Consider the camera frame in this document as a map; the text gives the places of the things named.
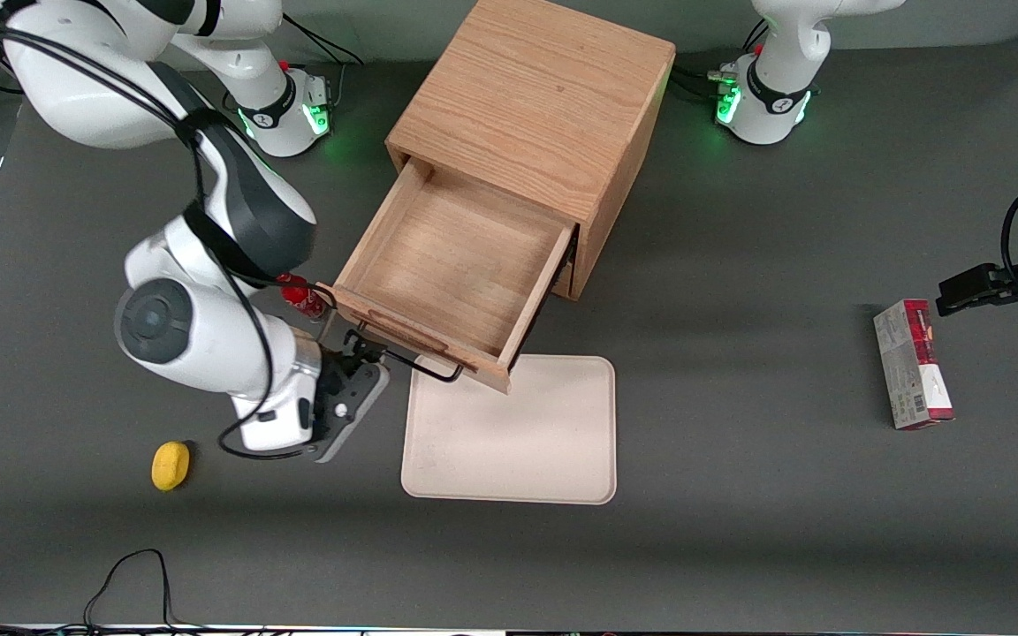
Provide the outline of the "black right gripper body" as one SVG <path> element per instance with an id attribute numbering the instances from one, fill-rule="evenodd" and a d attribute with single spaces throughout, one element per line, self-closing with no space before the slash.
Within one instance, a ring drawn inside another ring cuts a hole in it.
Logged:
<path id="1" fill-rule="evenodd" d="M 340 447 L 359 426 L 357 411 L 367 397 L 357 374 L 362 357 L 347 357 L 342 351 L 319 344 L 320 374 L 312 406 L 308 447 Z"/>

